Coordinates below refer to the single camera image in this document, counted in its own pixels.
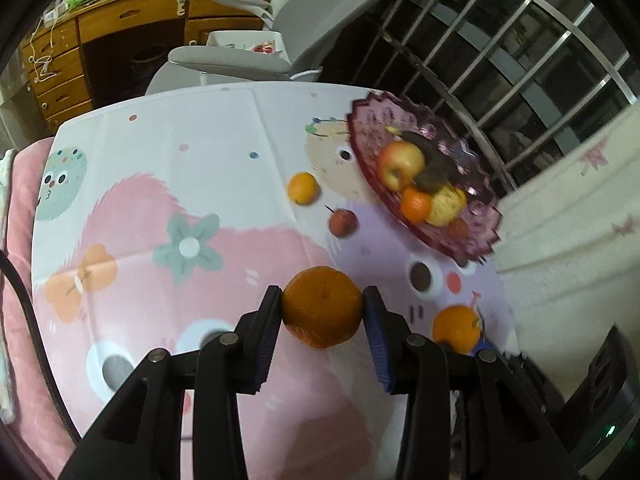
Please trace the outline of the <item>small orange mandarin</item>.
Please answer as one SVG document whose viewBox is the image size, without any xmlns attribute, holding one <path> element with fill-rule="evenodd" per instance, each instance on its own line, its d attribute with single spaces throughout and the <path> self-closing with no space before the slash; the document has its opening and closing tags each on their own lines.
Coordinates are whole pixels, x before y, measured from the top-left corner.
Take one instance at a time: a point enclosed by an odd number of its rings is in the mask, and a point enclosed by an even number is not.
<svg viewBox="0 0 640 480">
<path fill-rule="evenodd" d="M 436 344 L 446 344 L 461 354 L 470 353 L 480 342 L 483 322 L 471 307 L 455 304 L 439 311 L 432 325 L 432 339 Z"/>
</svg>

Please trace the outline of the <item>large orange mandarin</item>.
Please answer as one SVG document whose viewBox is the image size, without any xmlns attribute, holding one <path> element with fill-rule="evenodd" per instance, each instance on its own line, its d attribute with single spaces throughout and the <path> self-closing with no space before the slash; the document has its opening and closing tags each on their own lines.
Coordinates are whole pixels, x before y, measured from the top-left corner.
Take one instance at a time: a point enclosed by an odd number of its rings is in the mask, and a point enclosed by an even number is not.
<svg viewBox="0 0 640 480">
<path fill-rule="evenodd" d="M 282 318 L 288 331 L 316 349 L 348 341 L 362 320 L 362 292 L 345 273 L 314 266 L 296 274 L 282 295 Z"/>
</svg>

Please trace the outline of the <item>small red-brown fruit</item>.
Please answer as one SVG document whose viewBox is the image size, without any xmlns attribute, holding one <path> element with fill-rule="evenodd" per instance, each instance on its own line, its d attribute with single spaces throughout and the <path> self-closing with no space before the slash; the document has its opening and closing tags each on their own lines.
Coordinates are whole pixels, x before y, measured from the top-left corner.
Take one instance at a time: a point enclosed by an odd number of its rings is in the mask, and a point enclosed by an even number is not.
<svg viewBox="0 0 640 480">
<path fill-rule="evenodd" d="M 358 218 L 353 211 L 344 208 L 333 209 L 329 206 L 326 206 L 326 209 L 331 213 L 328 229 L 334 237 L 348 237 L 358 229 Z"/>
</svg>

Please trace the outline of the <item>yellow pear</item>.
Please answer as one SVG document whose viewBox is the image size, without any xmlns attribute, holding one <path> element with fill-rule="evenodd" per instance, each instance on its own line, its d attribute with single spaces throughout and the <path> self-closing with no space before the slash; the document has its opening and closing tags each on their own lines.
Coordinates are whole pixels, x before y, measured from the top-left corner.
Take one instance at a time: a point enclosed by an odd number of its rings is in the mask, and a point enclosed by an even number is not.
<svg viewBox="0 0 640 480">
<path fill-rule="evenodd" d="M 431 210 L 425 221 L 436 228 L 448 226 L 465 207 L 465 192 L 461 188 L 445 185 L 433 195 Z"/>
</svg>

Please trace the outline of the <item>medium orange mandarin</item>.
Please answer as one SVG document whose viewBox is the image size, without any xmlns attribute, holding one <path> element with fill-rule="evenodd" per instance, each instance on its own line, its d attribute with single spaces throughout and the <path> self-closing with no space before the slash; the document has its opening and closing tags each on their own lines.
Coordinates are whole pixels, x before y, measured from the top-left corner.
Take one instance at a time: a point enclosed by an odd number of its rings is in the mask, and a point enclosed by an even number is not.
<svg viewBox="0 0 640 480">
<path fill-rule="evenodd" d="M 309 172 L 300 172 L 288 182 L 288 198 L 299 206 L 312 204 L 320 195 L 320 186 Z"/>
</svg>

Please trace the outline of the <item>red apple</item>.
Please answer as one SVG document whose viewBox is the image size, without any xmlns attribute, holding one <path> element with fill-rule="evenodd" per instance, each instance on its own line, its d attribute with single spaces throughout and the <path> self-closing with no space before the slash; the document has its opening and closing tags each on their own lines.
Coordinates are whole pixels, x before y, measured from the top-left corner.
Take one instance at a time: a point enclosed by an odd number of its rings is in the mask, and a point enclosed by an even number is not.
<svg viewBox="0 0 640 480">
<path fill-rule="evenodd" d="M 425 157 L 420 148 L 407 141 L 394 141 L 378 154 L 376 174 L 384 188 L 400 192 L 425 166 Z"/>
</svg>

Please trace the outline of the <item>overripe dark banana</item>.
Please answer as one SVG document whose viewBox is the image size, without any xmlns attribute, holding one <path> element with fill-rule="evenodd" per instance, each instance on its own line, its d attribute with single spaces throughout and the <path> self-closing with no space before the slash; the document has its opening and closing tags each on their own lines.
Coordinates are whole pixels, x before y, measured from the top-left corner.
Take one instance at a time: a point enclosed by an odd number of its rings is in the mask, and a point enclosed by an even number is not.
<svg viewBox="0 0 640 480">
<path fill-rule="evenodd" d="M 457 164 L 450 156 L 439 151 L 432 140 L 408 130 L 396 131 L 395 136 L 416 145 L 425 157 L 425 169 L 412 181 L 421 192 L 435 194 L 445 185 L 459 185 L 461 174 Z"/>
</svg>

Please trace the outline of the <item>white bedding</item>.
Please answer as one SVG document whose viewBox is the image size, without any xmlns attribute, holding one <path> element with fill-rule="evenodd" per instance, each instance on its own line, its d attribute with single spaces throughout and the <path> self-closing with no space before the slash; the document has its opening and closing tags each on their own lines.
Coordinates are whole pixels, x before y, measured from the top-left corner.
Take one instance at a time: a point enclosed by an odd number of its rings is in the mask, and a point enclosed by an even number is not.
<svg viewBox="0 0 640 480">
<path fill-rule="evenodd" d="M 639 347 L 639 107 L 506 196 L 494 263 L 518 346 L 563 396 L 611 326 Z"/>
</svg>

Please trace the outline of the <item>mandarin on plate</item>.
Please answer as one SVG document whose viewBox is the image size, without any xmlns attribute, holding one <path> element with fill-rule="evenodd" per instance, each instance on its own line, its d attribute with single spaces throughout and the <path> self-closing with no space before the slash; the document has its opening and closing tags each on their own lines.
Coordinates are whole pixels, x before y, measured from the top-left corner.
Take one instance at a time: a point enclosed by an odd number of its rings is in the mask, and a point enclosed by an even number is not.
<svg viewBox="0 0 640 480">
<path fill-rule="evenodd" d="M 433 197 L 413 186 L 402 191 L 399 211 L 412 224 L 425 223 L 432 210 Z"/>
</svg>

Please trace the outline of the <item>cartoon printed tablecloth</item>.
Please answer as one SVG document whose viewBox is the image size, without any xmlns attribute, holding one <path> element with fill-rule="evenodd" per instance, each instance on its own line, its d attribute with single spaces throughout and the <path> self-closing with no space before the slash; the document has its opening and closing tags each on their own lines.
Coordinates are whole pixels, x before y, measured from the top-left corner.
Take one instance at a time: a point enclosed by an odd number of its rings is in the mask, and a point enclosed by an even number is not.
<svg viewBox="0 0 640 480">
<path fill-rule="evenodd" d="M 489 261 L 451 258 L 378 200 L 349 144 L 352 102 L 333 84 L 215 84 L 95 110 L 58 129 L 32 236 L 34 310 L 70 419 L 87 431 L 154 348 L 202 348 L 258 307 L 269 285 L 330 266 L 373 285 L 410 328 L 474 309 L 505 347 L 511 310 Z M 288 198 L 312 174 L 319 197 Z M 330 212 L 358 218 L 334 237 Z"/>
</svg>

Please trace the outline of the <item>purple scalloped glass plate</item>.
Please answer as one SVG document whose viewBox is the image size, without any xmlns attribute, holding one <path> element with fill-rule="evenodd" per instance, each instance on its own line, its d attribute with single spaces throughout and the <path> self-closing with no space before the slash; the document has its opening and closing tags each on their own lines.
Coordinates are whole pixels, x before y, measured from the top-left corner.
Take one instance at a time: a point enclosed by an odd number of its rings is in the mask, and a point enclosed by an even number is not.
<svg viewBox="0 0 640 480">
<path fill-rule="evenodd" d="M 428 107 L 388 92 L 352 102 L 349 144 L 371 190 L 415 238 L 451 258 L 492 253 L 502 215 L 488 174 Z"/>
</svg>

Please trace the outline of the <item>white storage box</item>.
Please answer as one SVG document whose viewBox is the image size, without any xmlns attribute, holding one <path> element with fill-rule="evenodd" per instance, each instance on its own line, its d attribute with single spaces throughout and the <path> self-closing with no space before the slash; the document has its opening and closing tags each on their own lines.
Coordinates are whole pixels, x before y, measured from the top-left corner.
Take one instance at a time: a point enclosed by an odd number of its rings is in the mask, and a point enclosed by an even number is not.
<svg viewBox="0 0 640 480">
<path fill-rule="evenodd" d="M 271 30 L 217 30 L 210 32 L 206 46 L 241 49 L 263 54 L 285 51 L 280 32 Z"/>
</svg>

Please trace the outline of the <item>wooden desk with drawers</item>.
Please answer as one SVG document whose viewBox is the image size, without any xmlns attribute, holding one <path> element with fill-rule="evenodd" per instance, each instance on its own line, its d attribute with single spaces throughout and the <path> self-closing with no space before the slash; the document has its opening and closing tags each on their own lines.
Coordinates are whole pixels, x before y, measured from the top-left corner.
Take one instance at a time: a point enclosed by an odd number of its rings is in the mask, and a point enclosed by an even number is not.
<svg viewBox="0 0 640 480">
<path fill-rule="evenodd" d="M 28 88 L 50 132 L 66 120 L 141 96 L 171 49 L 210 32 L 258 29 L 246 11 L 210 0 L 94 0 L 21 43 Z"/>
</svg>

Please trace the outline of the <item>grey office chair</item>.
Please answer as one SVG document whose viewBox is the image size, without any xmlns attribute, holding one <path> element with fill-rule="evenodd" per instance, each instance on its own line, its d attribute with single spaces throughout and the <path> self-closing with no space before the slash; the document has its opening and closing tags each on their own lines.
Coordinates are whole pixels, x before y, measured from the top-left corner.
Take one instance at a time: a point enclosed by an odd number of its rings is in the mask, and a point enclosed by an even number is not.
<svg viewBox="0 0 640 480">
<path fill-rule="evenodd" d="M 225 47 L 183 46 L 153 76 L 150 96 L 180 88 L 247 81 L 315 82 L 344 27 L 380 0 L 288 0 L 277 12 L 265 0 L 210 0 L 260 18 L 261 30 L 280 32 L 285 51 L 263 54 Z"/>
</svg>

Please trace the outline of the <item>metal bed railing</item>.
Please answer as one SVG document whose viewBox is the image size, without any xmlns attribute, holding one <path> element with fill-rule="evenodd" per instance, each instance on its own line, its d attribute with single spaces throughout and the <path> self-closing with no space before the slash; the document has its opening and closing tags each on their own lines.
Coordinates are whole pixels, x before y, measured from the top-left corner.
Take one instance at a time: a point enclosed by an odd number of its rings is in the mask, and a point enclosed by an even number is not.
<svg viewBox="0 0 640 480">
<path fill-rule="evenodd" d="M 384 0 L 355 73 L 428 106 L 510 193 L 639 101 L 639 65 L 591 0 Z"/>
</svg>

